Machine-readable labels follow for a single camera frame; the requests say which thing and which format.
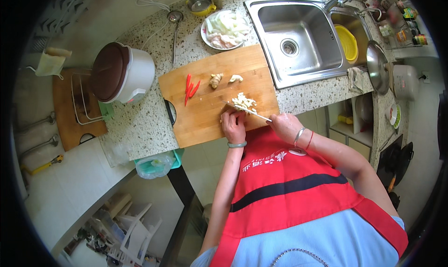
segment electrical outlet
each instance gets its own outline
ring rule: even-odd
[[[425,76],[426,76],[426,79],[422,79],[422,80],[423,80],[423,83],[431,83],[431,82],[429,81],[429,71],[422,71],[422,75],[425,75]]]

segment yellow colander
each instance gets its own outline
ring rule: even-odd
[[[358,57],[358,46],[356,45],[355,36],[350,33],[349,29],[342,25],[335,25],[335,29],[342,44],[345,58],[349,62],[355,60]]]

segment red string bracelet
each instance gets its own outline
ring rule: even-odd
[[[312,131],[312,133],[311,133],[310,142],[309,142],[308,145],[306,146],[305,150],[307,150],[308,147],[310,146],[310,144],[311,144],[311,140],[313,139],[313,135],[314,135],[314,131]]]

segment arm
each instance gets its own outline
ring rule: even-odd
[[[244,119],[245,112],[235,113],[234,110],[228,110],[221,115],[223,131],[229,143],[239,144],[245,141]],[[237,184],[243,151],[243,147],[229,148],[227,151],[224,167],[216,186],[215,197],[213,197],[207,232],[198,256],[219,244]]]
[[[268,122],[268,124],[276,134],[284,141],[294,144],[297,132],[303,127],[299,119],[286,113],[278,116],[272,115],[270,119],[272,123]],[[311,134],[311,130],[305,129],[297,141],[297,146],[306,148],[311,140],[308,150],[318,153],[335,169],[340,170],[344,176],[351,179],[356,192],[375,202],[388,214],[398,216],[375,170],[360,153],[349,146],[316,133],[311,139]]]

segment stainless steel sink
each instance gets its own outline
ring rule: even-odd
[[[347,74],[351,66],[366,66],[371,39],[355,8],[322,9],[321,1],[249,0],[247,11],[255,26],[274,84],[282,89]],[[364,47],[355,64],[349,64],[332,19],[352,31]]]

